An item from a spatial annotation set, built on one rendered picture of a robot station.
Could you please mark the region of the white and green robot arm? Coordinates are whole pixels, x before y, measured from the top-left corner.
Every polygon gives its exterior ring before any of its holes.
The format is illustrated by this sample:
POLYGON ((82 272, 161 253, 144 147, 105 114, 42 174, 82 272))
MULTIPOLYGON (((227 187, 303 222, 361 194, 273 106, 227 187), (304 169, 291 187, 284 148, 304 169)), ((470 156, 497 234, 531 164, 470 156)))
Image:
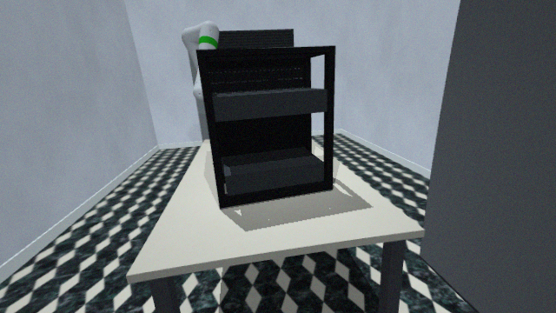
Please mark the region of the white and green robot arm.
POLYGON ((203 101, 203 97, 196 50, 217 50, 218 40, 219 29, 217 25, 211 21, 206 21, 194 27, 187 28, 182 32, 182 41, 197 71, 193 94, 199 101, 203 101))

